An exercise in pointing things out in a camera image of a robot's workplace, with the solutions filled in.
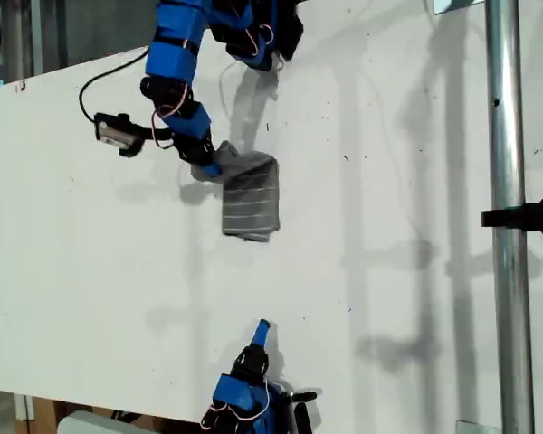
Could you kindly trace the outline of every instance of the wire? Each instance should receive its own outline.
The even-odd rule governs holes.
[[[253,422],[254,420],[259,419],[263,415],[263,413],[265,413],[270,408],[270,391],[268,389],[268,379],[267,378],[265,379],[265,393],[268,395],[268,401],[265,404],[265,407],[263,408],[263,410],[260,411],[259,413],[257,413],[255,416],[251,416],[250,418],[240,418],[239,415],[235,412],[234,409],[232,409],[230,407],[229,410],[231,411],[231,413],[233,413],[235,415],[235,417],[239,421],[241,421],[241,422]]]
[[[239,13],[237,12],[237,9],[235,9],[235,6],[232,3],[233,11],[235,12],[235,16],[239,18]],[[247,36],[250,38],[250,41],[252,41],[253,48],[255,49],[255,52],[252,52],[253,57],[257,57],[257,55],[260,53],[260,49],[257,46],[257,43],[255,43],[255,40],[253,39],[252,34],[250,33],[250,30],[248,28],[245,29],[245,32],[247,33]]]
[[[258,48],[257,44],[255,43],[255,40],[252,37],[252,34],[250,33],[249,29],[245,29],[245,32],[250,38],[250,41],[252,41],[253,48],[255,49],[255,52],[252,52],[253,57],[257,57],[257,55],[260,53],[260,49]]]
[[[269,24],[262,24],[262,25],[260,25],[260,27],[265,27],[266,29],[268,29],[270,31],[270,35],[271,35],[272,38],[268,42],[266,42],[265,44],[266,45],[271,44],[273,42],[273,38],[274,38],[273,29],[270,27]]]
[[[120,66],[118,66],[117,68],[113,68],[112,70],[110,71],[106,71],[106,72],[103,72],[102,74],[99,74],[93,78],[91,78],[89,81],[87,81],[84,86],[82,86],[82,89],[81,91],[79,92],[79,104],[81,105],[81,110],[82,110],[82,114],[84,115],[84,117],[86,119],[88,119],[91,123],[94,124],[94,119],[89,115],[89,113],[87,113],[87,110],[86,108],[84,107],[84,101],[83,101],[83,96],[84,96],[84,91],[92,84],[94,83],[96,80],[99,80],[99,79],[102,79],[104,77],[107,77],[109,76],[110,74],[114,74],[115,72],[119,72],[121,70],[124,70],[125,68],[128,68],[129,66],[131,65],[134,65],[135,63],[137,63],[138,61],[141,61],[143,60],[146,56],[148,55],[148,48],[141,54],[139,55],[137,58],[133,59],[132,61],[128,61],[127,63],[124,63]]]
[[[211,427],[206,427],[204,424],[203,424],[203,421],[205,420],[205,416],[207,416],[207,414],[209,413],[209,411],[212,411],[214,413],[217,413],[219,411],[223,411],[223,410],[229,410],[231,413],[233,413],[233,415],[240,421],[240,422],[253,422],[254,420],[257,420],[259,419],[263,413],[265,413],[269,408],[270,408],[270,401],[272,400],[271,397],[270,397],[270,390],[269,390],[269,387],[268,387],[268,379],[265,378],[265,394],[268,396],[268,401],[267,403],[265,404],[265,407],[263,408],[262,411],[260,411],[259,413],[257,413],[255,416],[251,416],[250,418],[241,418],[236,412],[234,409],[232,409],[230,406],[228,406],[227,404],[225,404],[223,407],[219,408],[219,409],[216,409],[213,405],[210,405],[209,408],[207,409],[207,411],[205,412],[203,418],[199,421],[199,426],[201,427],[201,429],[203,431],[208,431],[211,429]]]
[[[176,106],[159,106],[155,109],[155,111],[153,112],[153,114],[151,115],[151,132],[153,134],[153,141],[155,142],[155,145],[157,145],[158,147],[160,147],[161,149],[169,149],[171,147],[174,147],[174,145],[169,145],[169,146],[161,146],[159,144],[159,142],[157,141],[157,128],[155,127],[155,116],[156,115],[159,115],[161,118],[166,118],[168,116],[171,116],[171,115],[175,115],[179,109],[181,109],[181,106],[183,106],[183,103],[185,102],[185,99],[187,98],[187,91],[188,91],[189,87],[187,85],[185,85],[185,89],[183,90],[183,95],[181,96],[181,100],[179,100],[179,102],[177,103]],[[161,108],[170,108],[172,109],[171,111],[169,111],[168,113],[166,114],[160,114],[159,113],[159,110]]]

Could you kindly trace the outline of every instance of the white table surface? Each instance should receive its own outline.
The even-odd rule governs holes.
[[[543,3],[521,2],[528,198],[543,196]],[[205,37],[214,142],[272,153],[281,231],[221,234],[221,194],[176,152],[119,158],[77,102],[140,51],[0,89],[0,390],[198,420],[259,318],[271,377],[320,388],[316,432],[500,425],[484,10],[310,0],[270,76]],[[86,95],[148,125],[144,62]],[[543,433],[543,238],[529,236]]]

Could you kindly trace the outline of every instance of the folded cloth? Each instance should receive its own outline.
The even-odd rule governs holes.
[[[222,230],[224,235],[266,242],[280,229],[280,177],[278,162],[263,152],[240,154],[223,142],[214,162],[222,174],[206,175],[199,166],[191,173],[198,181],[211,181],[224,187]]]

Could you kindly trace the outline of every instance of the black clamp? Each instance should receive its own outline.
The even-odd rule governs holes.
[[[260,384],[270,366],[270,359],[261,345],[246,346],[239,354],[231,371],[231,376],[250,384]]]
[[[97,113],[94,115],[94,126],[97,140],[113,145],[119,149],[120,156],[132,158],[137,156],[145,140],[153,138],[150,128],[143,128],[130,121],[129,115],[121,113],[117,116]],[[157,140],[169,140],[173,133],[169,128],[155,131]]]
[[[543,233],[543,200],[539,203],[525,203],[507,210],[485,211],[482,213],[482,227]]]

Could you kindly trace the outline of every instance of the black bracket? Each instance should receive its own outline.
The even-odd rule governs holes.
[[[506,210],[485,211],[482,213],[482,227],[541,231],[543,233],[543,200],[539,203],[525,203]]]

